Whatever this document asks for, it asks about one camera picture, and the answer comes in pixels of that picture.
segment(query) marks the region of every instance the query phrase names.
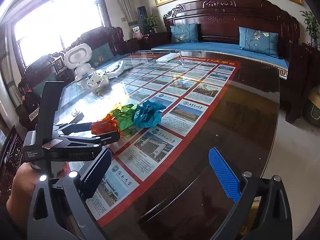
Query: potted plant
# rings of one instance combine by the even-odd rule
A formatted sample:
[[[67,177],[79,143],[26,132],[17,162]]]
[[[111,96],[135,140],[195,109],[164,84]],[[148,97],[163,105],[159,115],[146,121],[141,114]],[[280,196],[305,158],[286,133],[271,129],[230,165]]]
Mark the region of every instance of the potted plant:
[[[153,17],[153,14],[151,16],[147,16],[145,19],[147,28],[148,28],[148,32],[149,33],[155,33],[155,28],[158,26],[156,24],[156,20],[155,17]]]
[[[318,47],[317,38],[320,36],[319,32],[319,23],[313,14],[310,11],[300,11],[302,12],[302,16],[305,17],[304,23],[307,25],[306,32],[309,31],[309,35],[311,36],[311,46],[314,48]]]

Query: blue tissue paper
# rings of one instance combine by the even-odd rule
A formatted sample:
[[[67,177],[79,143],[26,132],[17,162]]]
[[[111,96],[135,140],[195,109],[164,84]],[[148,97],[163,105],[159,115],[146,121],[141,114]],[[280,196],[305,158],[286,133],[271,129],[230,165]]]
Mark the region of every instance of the blue tissue paper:
[[[154,127],[161,123],[161,112],[159,111],[163,109],[166,109],[163,104],[146,100],[142,106],[137,106],[133,124],[138,127]]]

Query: window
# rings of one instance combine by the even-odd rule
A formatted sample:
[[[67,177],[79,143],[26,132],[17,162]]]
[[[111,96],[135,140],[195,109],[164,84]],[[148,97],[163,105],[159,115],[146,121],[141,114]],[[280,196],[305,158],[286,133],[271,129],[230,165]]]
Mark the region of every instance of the window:
[[[100,0],[50,0],[14,27],[23,72],[43,55],[66,50],[82,33],[105,26]]]

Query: carved wooden backrest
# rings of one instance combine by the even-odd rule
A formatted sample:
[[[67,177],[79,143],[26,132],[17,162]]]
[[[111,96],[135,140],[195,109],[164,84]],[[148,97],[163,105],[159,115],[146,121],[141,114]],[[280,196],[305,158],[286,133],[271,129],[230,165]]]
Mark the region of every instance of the carved wooden backrest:
[[[202,41],[239,44],[239,27],[278,33],[278,54],[290,57],[291,44],[298,44],[299,22],[266,0],[199,0],[177,5],[164,16],[171,25],[201,24]]]
[[[51,73],[55,73],[54,67],[51,66],[51,63],[54,61],[55,58],[52,54],[42,56],[28,67],[22,78],[22,83],[28,86],[28,88],[33,88],[41,83]]]
[[[82,43],[88,44],[92,50],[108,43],[112,54],[121,54],[123,50],[123,31],[120,27],[99,27],[83,33],[74,43],[71,44],[67,51]]]

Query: black speaker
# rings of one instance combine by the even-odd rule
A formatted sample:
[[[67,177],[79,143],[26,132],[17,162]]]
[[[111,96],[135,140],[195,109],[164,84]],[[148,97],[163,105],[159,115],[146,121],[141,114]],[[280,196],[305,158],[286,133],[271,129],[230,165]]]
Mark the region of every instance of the black speaker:
[[[147,17],[147,10],[145,6],[138,7],[138,19],[139,19],[139,27],[140,31],[143,35],[148,34],[148,28],[145,22],[145,19]]]

